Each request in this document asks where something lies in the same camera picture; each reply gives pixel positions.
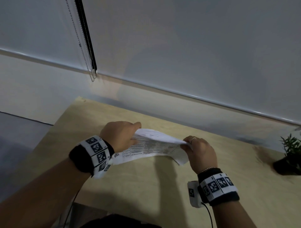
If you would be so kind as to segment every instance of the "paper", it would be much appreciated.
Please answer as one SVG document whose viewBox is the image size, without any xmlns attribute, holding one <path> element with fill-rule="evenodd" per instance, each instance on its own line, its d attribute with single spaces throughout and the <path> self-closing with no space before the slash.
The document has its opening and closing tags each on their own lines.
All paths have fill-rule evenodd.
<svg viewBox="0 0 301 228">
<path fill-rule="evenodd" d="M 187 154 L 180 148 L 181 144 L 188 144 L 185 141 L 151 129 L 138 129 L 133 138 L 138 139 L 139 143 L 123 152 L 115 153 L 114 165 L 156 155 L 170 156 L 179 165 L 188 162 Z"/>
</svg>

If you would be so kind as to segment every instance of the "black cable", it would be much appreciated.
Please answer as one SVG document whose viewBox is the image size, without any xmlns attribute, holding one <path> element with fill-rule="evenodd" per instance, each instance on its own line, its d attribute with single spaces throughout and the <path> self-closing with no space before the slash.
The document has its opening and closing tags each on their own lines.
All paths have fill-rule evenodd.
<svg viewBox="0 0 301 228">
<path fill-rule="evenodd" d="M 201 203 L 205 206 L 205 208 L 207 209 L 207 211 L 208 211 L 208 213 L 209 213 L 210 220 L 211 220 L 211 227 L 213 228 L 213 222 L 212 222 L 212 218 L 211 218 L 210 211 L 209 211 L 208 207 L 206 206 L 206 204 L 204 204 L 203 202 L 201 202 Z"/>
<path fill-rule="evenodd" d="M 65 226 L 66 226 L 67 219 L 68 219 L 68 217 L 69 217 L 69 214 L 70 214 L 70 212 L 71 212 L 71 209 L 72 209 L 73 204 L 74 204 L 74 201 L 75 201 L 75 198 L 77 197 L 77 194 L 79 193 L 79 191 L 80 191 L 80 190 L 78 190 L 78 192 L 76 193 L 76 195 L 75 195 L 75 197 L 74 197 L 74 199 L 73 199 L 73 201 L 72 201 L 72 204 L 71 204 L 71 207 L 70 207 L 70 209 L 69 209 L 69 211 L 68 211 L 68 214 L 67 214 L 66 220 L 65 220 L 65 222 L 64 222 L 63 228 L 65 228 Z"/>
</svg>

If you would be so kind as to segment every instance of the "table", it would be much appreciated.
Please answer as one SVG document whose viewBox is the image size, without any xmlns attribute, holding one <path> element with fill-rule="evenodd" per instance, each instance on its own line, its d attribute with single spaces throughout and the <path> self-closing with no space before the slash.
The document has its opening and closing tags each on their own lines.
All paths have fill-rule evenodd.
<svg viewBox="0 0 301 228">
<path fill-rule="evenodd" d="M 188 135 L 206 139 L 258 227 L 299 227 L 300 177 L 281 176 L 271 169 L 271 163 L 284 154 L 81 97 L 28 155 L 12 175 L 13 181 L 28 183 L 65 159 L 79 141 L 99 134 L 107 122 L 119 120 L 140 121 L 143 128 L 178 139 Z M 190 206 L 187 182 L 192 180 L 197 176 L 189 163 L 179 166 L 165 156 L 142 158 L 112 166 L 102 179 L 88 179 L 75 202 L 165 228 L 211 227 L 207 210 Z"/>
</svg>

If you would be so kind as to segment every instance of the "person's left hand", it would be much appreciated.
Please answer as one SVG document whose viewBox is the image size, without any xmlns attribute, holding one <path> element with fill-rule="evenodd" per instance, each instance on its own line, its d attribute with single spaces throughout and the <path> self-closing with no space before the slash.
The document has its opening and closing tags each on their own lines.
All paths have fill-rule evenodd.
<svg viewBox="0 0 301 228">
<path fill-rule="evenodd" d="M 115 153 L 119 153 L 138 143 L 138 140 L 132 137 L 139 128 L 140 122 L 134 124 L 126 121 L 109 122 L 101 130 L 99 137 L 106 140 Z"/>
</svg>

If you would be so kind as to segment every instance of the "hand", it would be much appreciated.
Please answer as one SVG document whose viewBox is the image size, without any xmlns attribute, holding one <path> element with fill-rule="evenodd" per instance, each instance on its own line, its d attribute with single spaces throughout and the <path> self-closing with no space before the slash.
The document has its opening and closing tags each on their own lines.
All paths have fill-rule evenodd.
<svg viewBox="0 0 301 228">
<path fill-rule="evenodd" d="M 189 142 L 194 136 L 188 136 L 183 140 Z M 210 144 L 200 138 L 195 138 L 191 142 L 191 148 L 188 145 L 181 145 L 181 148 L 187 153 L 192 170 L 199 174 L 206 168 L 217 168 L 217 157 Z"/>
<path fill-rule="evenodd" d="M 126 121 L 109 122 L 101 130 L 99 137 L 106 140 L 115 153 L 119 153 L 138 143 L 138 140 L 132 137 L 139 128 L 140 122 L 134 124 Z"/>
</svg>

